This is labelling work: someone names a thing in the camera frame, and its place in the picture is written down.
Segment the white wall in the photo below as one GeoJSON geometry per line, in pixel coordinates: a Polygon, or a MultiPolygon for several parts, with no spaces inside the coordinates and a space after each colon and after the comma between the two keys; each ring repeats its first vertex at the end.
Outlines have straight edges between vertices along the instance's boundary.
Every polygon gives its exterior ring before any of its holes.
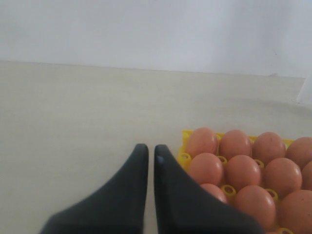
{"type": "Polygon", "coordinates": [[[1,0],[0,60],[306,77],[308,0],[1,0]]]}

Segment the egg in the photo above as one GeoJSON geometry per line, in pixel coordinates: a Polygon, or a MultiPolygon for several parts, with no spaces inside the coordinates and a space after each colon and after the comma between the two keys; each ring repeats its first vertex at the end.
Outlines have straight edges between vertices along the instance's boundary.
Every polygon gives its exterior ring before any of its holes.
{"type": "Polygon", "coordinates": [[[213,130],[202,127],[194,130],[185,146],[185,152],[192,158],[201,153],[216,154],[218,139],[213,130]]]}
{"type": "Polygon", "coordinates": [[[263,188],[249,185],[235,197],[234,207],[255,218],[265,230],[274,225],[276,207],[271,195],[263,188]]]}
{"type": "Polygon", "coordinates": [[[223,178],[223,165],[217,156],[202,153],[193,158],[188,168],[188,174],[198,184],[218,186],[223,178]]]}
{"type": "Polygon", "coordinates": [[[302,189],[312,190],[312,161],[302,170],[302,189]]]}
{"type": "Polygon", "coordinates": [[[312,233],[312,191],[298,190],[285,197],[278,209],[280,226],[294,234],[312,233]]]}
{"type": "Polygon", "coordinates": [[[265,187],[273,189],[280,199],[299,190],[302,185],[300,168],[288,158],[271,161],[263,171],[265,187]]]}
{"type": "Polygon", "coordinates": [[[228,131],[222,137],[219,154],[230,160],[236,155],[251,155],[252,145],[249,137],[241,130],[228,131]]]}
{"type": "Polygon", "coordinates": [[[218,200],[227,203],[227,199],[223,191],[214,184],[202,184],[200,186],[218,200]]]}
{"type": "Polygon", "coordinates": [[[247,185],[260,185],[261,170],[251,157],[237,155],[226,164],[225,178],[228,184],[239,191],[247,185]]]}
{"type": "Polygon", "coordinates": [[[295,140],[286,151],[286,158],[294,161],[301,169],[312,161],[312,137],[295,140]]]}
{"type": "Polygon", "coordinates": [[[282,138],[272,132],[266,132],[257,137],[253,143],[252,156],[267,165],[273,159],[285,157],[286,147],[282,138]]]}

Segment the table surface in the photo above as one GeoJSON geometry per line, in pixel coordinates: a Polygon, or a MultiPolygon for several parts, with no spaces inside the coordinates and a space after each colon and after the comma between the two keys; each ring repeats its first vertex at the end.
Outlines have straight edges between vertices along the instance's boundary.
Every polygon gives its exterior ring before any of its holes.
{"type": "MultiPolygon", "coordinates": [[[[0,63],[0,233],[38,233],[104,184],[136,143],[167,144],[209,126],[312,136],[300,78],[0,63]]],[[[156,234],[153,160],[145,233],[156,234]]]]}

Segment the egg tray cup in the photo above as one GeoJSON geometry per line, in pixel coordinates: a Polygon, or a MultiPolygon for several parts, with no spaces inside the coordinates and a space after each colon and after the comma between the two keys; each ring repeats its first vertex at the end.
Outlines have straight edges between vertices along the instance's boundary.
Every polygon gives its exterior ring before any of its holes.
{"type": "MultiPolygon", "coordinates": [[[[193,132],[192,130],[183,130],[182,131],[182,146],[180,147],[177,158],[176,158],[178,163],[180,164],[180,166],[185,171],[188,171],[188,168],[189,168],[190,163],[192,161],[191,156],[185,152],[186,144],[187,144],[189,137],[192,134],[192,132],[193,132]]],[[[222,139],[222,137],[224,136],[224,133],[216,133],[216,136],[217,136],[218,143],[219,143],[220,140],[222,139]]],[[[257,136],[249,136],[249,139],[250,139],[251,143],[253,143],[257,139],[257,136]]],[[[293,140],[290,140],[290,139],[283,139],[283,141],[285,143],[286,148],[288,148],[288,146],[293,142],[293,140]]],[[[218,151],[217,151],[216,155],[221,160],[223,166],[225,166],[227,164],[227,159],[223,156],[220,156],[218,151]]],[[[259,165],[260,169],[263,170],[264,169],[263,162],[258,160],[258,159],[254,159],[254,160],[259,165]]],[[[234,202],[234,199],[236,196],[235,188],[229,184],[226,184],[225,180],[223,180],[221,182],[220,189],[223,191],[223,193],[227,197],[228,203],[230,205],[233,205],[233,202],[234,202]]],[[[272,189],[268,189],[268,188],[264,188],[264,189],[267,190],[269,192],[269,194],[272,196],[272,198],[275,202],[276,208],[278,209],[278,205],[279,205],[280,200],[278,199],[277,193],[272,189]]],[[[275,222],[275,226],[270,231],[277,232],[278,234],[294,234],[291,230],[289,230],[287,228],[280,227],[277,222],[275,222]]]]}

